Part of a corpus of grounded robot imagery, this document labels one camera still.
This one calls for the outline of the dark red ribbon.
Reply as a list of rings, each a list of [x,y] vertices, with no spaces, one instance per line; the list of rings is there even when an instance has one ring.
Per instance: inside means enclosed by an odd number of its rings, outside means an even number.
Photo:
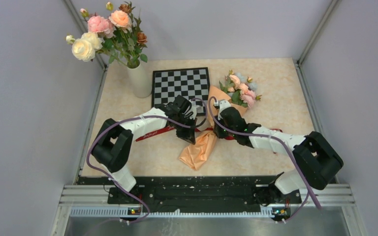
[[[148,134],[145,134],[144,136],[141,136],[141,137],[137,138],[135,141],[139,142],[141,140],[144,140],[144,139],[147,139],[147,138],[150,138],[150,137],[153,137],[153,136],[165,133],[165,132],[169,132],[169,131],[174,130],[174,129],[175,128],[173,128],[171,126],[168,126],[168,127],[156,130],[156,131],[152,131],[152,132],[150,132]],[[209,128],[206,128],[205,130],[195,129],[195,132],[212,131],[212,130],[213,129],[209,127]],[[283,130],[278,129],[278,128],[272,128],[271,130],[283,132]],[[234,137],[232,137],[232,136],[226,136],[225,139],[226,140],[234,140]]]

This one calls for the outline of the orange paper bouquet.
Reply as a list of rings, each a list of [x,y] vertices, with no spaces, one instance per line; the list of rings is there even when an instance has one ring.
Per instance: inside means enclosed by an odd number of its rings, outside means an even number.
[[[240,115],[252,108],[256,101],[261,99],[261,94],[257,91],[258,85],[250,76],[244,76],[239,72],[229,71],[219,86],[211,86],[209,89],[209,98],[212,96],[217,100],[226,100],[234,107]],[[212,153],[218,137],[214,134],[213,116],[218,114],[216,108],[207,115],[207,121],[210,127],[206,128],[195,139],[194,145],[189,145],[183,149],[179,160],[193,170],[198,170],[209,158]]]

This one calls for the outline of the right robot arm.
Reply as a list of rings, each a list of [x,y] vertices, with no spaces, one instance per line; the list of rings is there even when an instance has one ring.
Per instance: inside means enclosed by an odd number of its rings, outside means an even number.
[[[287,134],[257,123],[247,123],[230,105],[216,108],[214,132],[219,138],[230,136],[242,146],[268,149],[286,154],[291,159],[294,169],[280,174],[269,189],[269,197],[276,203],[283,202],[289,193],[301,188],[323,190],[344,165],[342,158],[319,132]]]

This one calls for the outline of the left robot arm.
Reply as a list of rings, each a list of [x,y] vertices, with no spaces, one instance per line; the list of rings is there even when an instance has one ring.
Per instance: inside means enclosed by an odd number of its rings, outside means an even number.
[[[94,142],[89,155],[102,166],[105,173],[120,186],[119,196],[126,203],[133,203],[138,197],[136,179],[126,165],[131,145],[134,141],[149,134],[171,127],[178,138],[195,143],[195,127],[198,105],[178,95],[167,104],[157,104],[149,111],[122,121],[107,119]]]

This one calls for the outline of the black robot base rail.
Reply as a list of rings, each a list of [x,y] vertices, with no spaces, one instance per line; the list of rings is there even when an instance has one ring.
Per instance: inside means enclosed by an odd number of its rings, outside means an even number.
[[[259,212],[271,204],[301,203],[300,192],[280,193],[276,176],[136,177],[130,196],[107,177],[80,177],[79,185],[101,185],[109,204],[141,204],[152,214]]]

